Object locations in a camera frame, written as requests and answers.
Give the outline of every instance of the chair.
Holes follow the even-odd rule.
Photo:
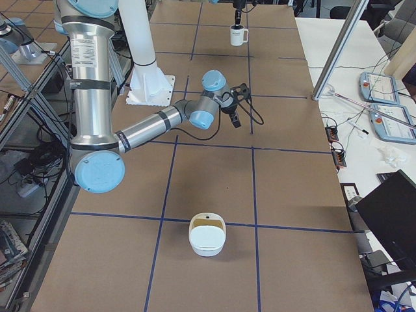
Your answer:
[[[383,36],[378,41],[389,58],[394,56],[413,28],[416,27],[416,1],[404,0],[391,21],[386,21],[380,29]]]
[[[360,19],[367,21],[371,29],[375,29],[389,11],[395,9],[395,6],[399,2],[401,2],[401,0],[370,0]],[[335,6],[330,10],[330,18],[335,20],[345,20],[350,9],[350,6]]]

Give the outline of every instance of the black cable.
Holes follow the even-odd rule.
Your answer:
[[[406,256],[406,257],[401,257],[401,258],[399,258],[399,259],[397,259],[397,260],[392,260],[392,261],[389,261],[389,262],[385,262],[385,263],[381,263],[381,264],[379,264],[379,265],[374,265],[374,266],[369,266],[369,268],[377,268],[377,267],[380,267],[380,266],[382,266],[382,265],[389,265],[389,264],[391,264],[391,263],[393,263],[393,262],[399,262],[399,261],[402,261],[402,260],[405,260],[405,259],[407,259],[408,257]]]
[[[299,14],[300,14],[300,13],[302,13],[302,12],[304,11],[304,9],[305,9],[305,7],[306,7],[306,5],[307,5],[307,2],[308,2],[308,1],[309,1],[309,0],[305,0],[305,1],[304,1],[304,5],[303,5],[303,7],[302,7],[301,11],[299,12]]]
[[[119,86],[119,88],[118,88],[118,90],[120,91],[120,89],[125,85],[125,83],[127,82],[127,80],[128,80],[128,78],[130,77],[130,74],[131,74],[131,72],[133,71],[133,68],[135,67],[135,62],[134,62],[134,60],[133,60],[133,56],[132,56],[132,53],[131,53],[131,50],[130,50],[130,45],[128,44],[129,43],[129,41],[127,40],[127,37],[126,37],[126,35],[125,35],[125,31],[124,31],[124,24],[123,24],[123,20],[121,19],[121,16],[120,16],[120,18],[118,19],[118,21],[119,21],[119,23],[120,23],[120,28],[121,28],[121,30],[122,30],[122,34],[124,35],[124,40],[127,42],[127,48],[129,49],[129,53],[130,53],[130,68],[129,68],[129,70],[127,71],[127,73],[126,73],[126,75],[124,76],[124,80],[123,80],[123,82],[121,83],[121,85]]]
[[[70,102],[70,109],[71,110],[72,110],[72,105],[73,105],[73,103]],[[68,132],[69,133],[68,133],[68,139],[67,139],[66,152],[62,150],[62,153],[60,154],[60,158],[63,158],[63,160],[64,160],[64,167],[66,168],[66,173],[67,173],[68,179],[75,186],[77,186],[77,184],[75,183],[75,181],[73,179],[73,176],[72,176],[72,174],[70,172],[70,168],[69,168],[69,163],[70,163],[69,162],[69,158],[70,158],[70,138],[71,138],[71,129],[72,129],[72,113],[71,114],[68,113],[68,114],[71,117],[70,117],[70,122],[69,122],[69,125],[68,125]],[[29,117],[31,117],[38,124],[39,129],[44,129],[44,127],[46,126],[46,124],[39,123],[38,120],[36,120],[36,118],[34,118],[33,116],[31,116],[30,114],[28,114],[28,115],[29,115]],[[51,137],[55,137],[55,136],[58,136],[59,137],[59,135],[56,134],[56,133],[52,133],[51,131],[47,131],[47,132],[48,132],[49,135],[51,135]]]
[[[12,173],[6,179],[4,179],[2,182],[0,182],[0,184],[3,184],[4,182],[8,181],[16,172],[17,172],[16,169],[13,170]]]
[[[366,264],[366,263],[362,263],[363,264],[363,269],[364,270],[366,270],[366,271],[368,271],[368,272],[371,272],[371,273],[373,273],[373,274],[376,274],[376,275],[383,275],[381,272],[378,272],[378,271],[375,271],[371,266],[368,266],[368,264]]]
[[[125,59],[129,59],[129,60],[133,60],[132,56],[130,55],[129,57],[127,55],[121,54],[119,52],[117,52],[115,49],[113,49],[114,53],[116,53],[117,55],[124,57]]]
[[[5,90],[2,90],[2,89],[0,89],[0,92],[4,92],[4,93],[6,93],[6,94],[8,94],[10,96],[16,96],[18,99],[21,99],[21,96],[18,96],[17,94],[14,94],[12,92],[5,91]]]
[[[219,108],[218,108],[218,127],[216,128],[216,131],[214,132],[214,134],[211,135],[210,137],[208,137],[208,138],[198,138],[197,136],[194,136],[194,135],[190,134],[188,131],[186,131],[184,129],[181,129],[181,128],[176,128],[176,127],[171,128],[171,130],[178,130],[178,131],[184,132],[185,134],[187,134],[191,138],[194,138],[194,139],[199,140],[199,141],[208,141],[208,140],[214,138],[218,134],[220,128],[221,128],[221,107],[219,106]]]
[[[375,90],[375,92],[380,93],[380,94],[393,94],[395,92],[403,91],[403,90],[407,90],[407,89],[406,88],[401,88],[401,89],[393,90],[392,92],[381,92],[381,91]]]
[[[73,103],[70,103],[70,112],[73,112]],[[78,186],[78,184],[75,182],[75,177],[71,173],[71,168],[70,168],[70,155],[71,155],[70,140],[71,140],[71,136],[72,136],[72,132],[71,132],[72,131],[72,115],[73,114],[70,114],[70,124],[68,125],[68,139],[66,141],[66,153],[65,153],[64,166],[65,166],[66,176],[72,182],[72,185]]]
[[[250,13],[252,10],[254,10],[255,7],[256,7],[256,5],[253,5],[253,7],[251,9],[249,9],[248,11],[241,10],[241,12]]]
[[[335,68],[355,68],[355,69],[358,69],[358,70],[366,70],[366,69],[369,69],[369,68],[373,68],[374,66],[372,65],[372,66],[367,66],[367,67],[357,67],[357,66],[336,66]],[[308,68],[324,68],[323,66],[308,66]]]
[[[402,301],[402,299],[403,299],[403,297],[404,297],[404,295],[406,294],[406,292],[408,291],[408,290],[410,290],[410,288],[413,286],[413,284],[410,284],[410,285],[408,285],[404,290],[403,290],[403,292],[402,292],[402,294],[398,297],[398,300],[397,300],[397,303],[396,303],[396,306],[395,306],[395,310],[393,311],[393,312],[398,312],[398,310],[400,309],[400,303],[401,303],[401,301]]]
[[[409,94],[406,94],[406,93],[402,93],[402,92],[397,92],[399,95],[401,95],[401,96],[407,96],[408,98],[411,98],[411,99],[413,99],[413,97],[412,96],[410,96]]]
[[[335,129],[337,129],[337,128],[338,128],[338,123],[337,123],[337,121],[336,121],[335,119],[333,119],[332,117],[329,117],[328,115],[326,115],[326,116],[321,116],[321,118],[322,118],[322,119],[326,118],[326,127],[335,127]],[[335,125],[333,125],[333,126],[328,125],[328,120],[332,120],[332,121],[335,123]]]
[[[238,95],[237,94],[235,94],[234,95],[234,93],[230,93],[230,92],[224,92],[221,96],[222,96],[222,98],[224,97],[224,95],[228,95],[228,96],[231,96],[233,99],[234,99],[234,101],[235,102],[237,102],[237,105],[239,106],[239,107],[241,107],[241,109],[250,117],[250,119],[253,121],[253,122],[255,122],[257,125],[264,125],[265,124],[265,121],[264,121],[264,119],[263,119],[263,117],[259,114],[259,112],[257,112],[256,111],[256,109],[254,108],[254,106],[253,106],[253,103],[251,102],[251,100],[249,101],[249,100],[247,100],[247,99],[245,99],[246,100],[246,103],[248,104],[248,106],[250,106],[250,108],[255,112],[255,114],[258,116],[258,117],[260,117],[260,122],[258,121],[258,120],[256,120],[255,118],[254,118],[254,116],[253,116],[253,114],[252,113],[250,113],[245,107],[243,107],[242,106],[242,104],[241,104],[241,102],[244,100],[244,98],[242,98],[242,99],[239,99],[238,98]]]
[[[29,114],[29,112],[27,113],[27,116],[33,120],[35,122],[36,125],[38,125],[39,128],[42,128],[43,131],[47,132],[50,136],[53,137],[53,133],[50,129],[48,129],[46,126],[46,124],[43,122],[39,122],[34,116],[32,116],[32,114]]]
[[[340,148],[336,148],[335,146],[333,146],[334,143],[335,144],[339,144],[341,147]],[[337,153],[339,153],[339,155],[341,157],[341,160],[344,161],[345,160],[345,157],[346,157],[344,146],[340,142],[338,142],[338,141],[330,142],[330,146],[331,146],[331,150],[332,151],[336,151]]]
[[[359,119],[360,119],[360,117],[362,116],[362,114],[364,113],[364,110],[365,109],[363,109],[361,112],[359,112],[356,116],[358,116],[357,117],[357,120],[355,121],[355,122],[357,122]],[[349,145],[350,145],[350,137],[351,137],[351,135],[352,135],[352,132],[354,131],[354,127],[351,129],[351,131],[350,131],[350,134],[348,135],[348,138],[347,138],[347,141],[346,141],[346,147],[345,147],[345,157],[346,157],[346,151],[347,151],[347,149],[348,149],[348,147],[349,147]]]
[[[62,174],[63,173],[63,166],[61,166],[61,168],[60,168],[60,170],[59,170],[59,174]],[[48,195],[47,194],[47,189],[46,189],[46,184],[44,183],[44,181],[42,180],[42,186],[43,186],[43,188],[44,188],[44,190],[45,190],[45,203],[44,203],[44,205],[42,206],[42,208],[41,209],[39,209],[39,210],[37,210],[37,211],[35,211],[35,212],[33,212],[33,213],[0,213],[0,217],[8,217],[8,216],[15,216],[15,217],[30,217],[30,216],[36,216],[36,215],[39,215],[39,214],[41,214],[42,215],[42,213],[44,213],[44,211],[45,211],[45,209],[46,209],[46,207],[49,205],[49,203],[50,203],[50,200],[51,200],[51,196],[50,196],[50,194],[52,194],[52,193],[54,193],[54,191],[56,190],[56,188],[57,188],[57,184],[56,183],[54,183],[53,184],[53,186],[52,186],[52,190],[51,190],[51,192],[50,192],[50,194]],[[34,225],[34,227],[33,227],[33,230],[32,230],[32,232],[29,234],[29,239],[28,239],[28,241],[27,241],[27,246],[28,245],[30,245],[30,241],[31,241],[31,237],[33,237],[33,233],[36,231],[36,229],[37,229],[37,227],[38,227],[38,225],[39,225],[39,223],[40,223],[40,221],[42,220],[42,217],[41,216],[39,216],[38,217],[38,219],[37,219],[37,221],[36,221],[36,224]]]
[[[18,31],[21,35],[23,34],[23,35],[25,35],[26,37],[28,37],[28,38],[32,38],[32,36],[29,36],[28,34],[26,34],[25,32],[23,32],[21,29],[19,29],[18,28],[18,26],[10,19],[10,18],[8,18],[7,16],[5,16],[2,12],[0,12],[0,14],[4,17],[4,18],[6,18],[9,22],[11,22],[11,24],[16,28],[16,31]],[[60,66],[59,66],[59,64],[58,64],[58,62],[55,60],[55,58],[56,57],[60,57],[60,55],[59,55],[59,53],[55,53],[55,56],[54,57],[52,57],[51,55],[49,55],[49,52],[50,51],[45,51],[44,49],[43,49],[43,47],[42,46],[40,46],[37,42],[36,42],[36,40],[33,40],[33,43],[36,45],[36,46],[38,46],[39,48],[40,48],[40,50],[41,50],[41,52],[43,52],[43,53],[45,53],[50,59],[51,59],[51,61],[53,62],[53,63],[55,63],[55,66],[58,68],[58,71],[59,71],[59,73],[60,73],[60,76],[61,76],[61,78],[62,78],[62,80],[64,81],[64,84],[63,84],[63,88],[64,88],[64,96],[65,96],[65,100],[66,100],[66,103],[67,103],[67,108],[68,108],[68,98],[67,98],[67,96],[66,96],[66,88],[65,88],[65,78],[64,78],[64,75],[63,75],[63,73],[62,73],[62,70],[61,70],[61,68],[60,68]],[[50,120],[52,120],[52,121],[54,121],[54,122],[60,122],[60,123],[62,123],[62,122],[65,122],[65,120],[54,120],[53,118],[51,118],[50,116],[48,116],[48,114],[47,113],[45,113],[46,114],[46,117],[48,117]]]

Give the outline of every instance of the floor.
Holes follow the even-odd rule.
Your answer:
[[[309,3],[301,16],[315,15]],[[333,4],[322,2],[322,17]],[[38,41],[62,44],[50,1],[2,0],[0,9],[21,16]],[[33,312],[371,310],[292,16],[254,11],[244,20],[250,45],[230,49],[219,43],[233,11],[211,9],[190,3],[152,20],[158,64],[177,75],[174,99],[198,98],[215,66],[231,85],[250,84],[267,126],[242,115],[235,130],[225,116],[208,144],[168,133],[127,154],[115,192],[79,196]],[[114,128],[153,111],[118,104]],[[227,222],[212,259],[187,239],[190,218],[206,210]]]

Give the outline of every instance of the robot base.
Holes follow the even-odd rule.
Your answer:
[[[146,77],[143,76],[141,79],[143,83],[134,83],[137,82],[137,76],[133,72],[133,77],[131,79],[129,95],[127,96],[126,102],[131,105],[150,105],[150,106],[169,106],[170,100],[172,99],[173,89],[175,85],[175,76],[163,75],[162,71],[158,69],[159,81],[162,81],[162,85],[154,95],[148,94],[148,89],[146,88]]]
[[[57,44],[52,44],[52,43],[38,43],[38,44],[39,46],[42,47],[44,51],[54,50],[54,48],[58,46]],[[45,62],[46,58],[49,58],[48,55],[46,53],[42,53],[41,55],[39,55],[38,57],[32,60],[27,60],[21,55],[19,50],[17,50],[12,55],[13,61],[18,65],[42,65]]]

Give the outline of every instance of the white mug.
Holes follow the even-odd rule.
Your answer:
[[[229,38],[232,46],[241,46],[243,43],[248,42],[248,29],[243,25],[233,25],[229,28]]]

